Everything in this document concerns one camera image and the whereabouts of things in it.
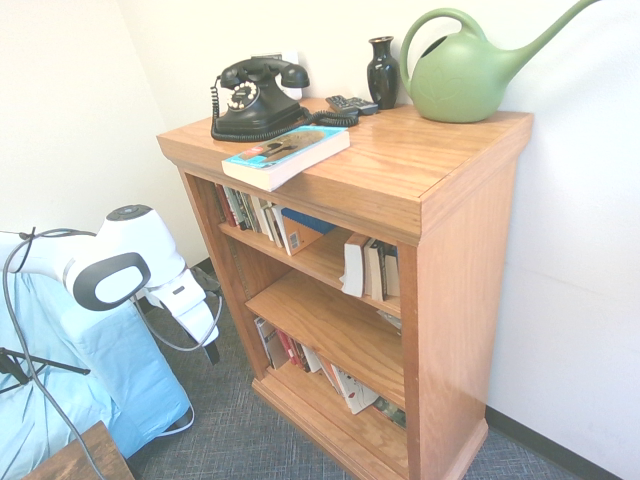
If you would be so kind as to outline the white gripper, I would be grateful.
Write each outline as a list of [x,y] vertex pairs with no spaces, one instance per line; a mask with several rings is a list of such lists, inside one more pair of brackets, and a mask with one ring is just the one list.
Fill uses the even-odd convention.
[[168,310],[183,329],[198,343],[212,365],[220,361],[215,340],[219,329],[203,288],[191,272],[182,272],[173,280],[156,287],[146,286],[144,295],[154,306]]

